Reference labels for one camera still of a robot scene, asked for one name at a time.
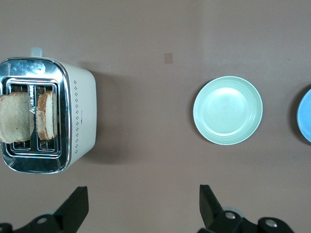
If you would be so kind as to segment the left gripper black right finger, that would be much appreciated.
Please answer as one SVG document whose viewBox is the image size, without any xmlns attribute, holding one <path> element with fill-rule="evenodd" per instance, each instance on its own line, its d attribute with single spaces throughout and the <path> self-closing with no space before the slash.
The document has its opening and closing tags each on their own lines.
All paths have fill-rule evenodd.
<svg viewBox="0 0 311 233">
<path fill-rule="evenodd" d="M 233 210 L 224 210 L 209 185 L 200 185 L 199 209 L 205 227 L 200 233 L 292 233 L 291 227 L 274 217 L 262 217 L 257 224 Z"/>
</svg>

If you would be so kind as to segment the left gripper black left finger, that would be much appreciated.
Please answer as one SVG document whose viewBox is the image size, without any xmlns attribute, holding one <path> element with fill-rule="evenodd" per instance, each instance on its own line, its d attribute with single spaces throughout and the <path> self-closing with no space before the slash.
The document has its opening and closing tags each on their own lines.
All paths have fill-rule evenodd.
<svg viewBox="0 0 311 233">
<path fill-rule="evenodd" d="M 19 229 L 9 223 L 1 223 L 2 233 L 75 233 L 88 214 L 88 190 L 77 187 L 68 199 L 53 213 L 34 218 Z"/>
</svg>

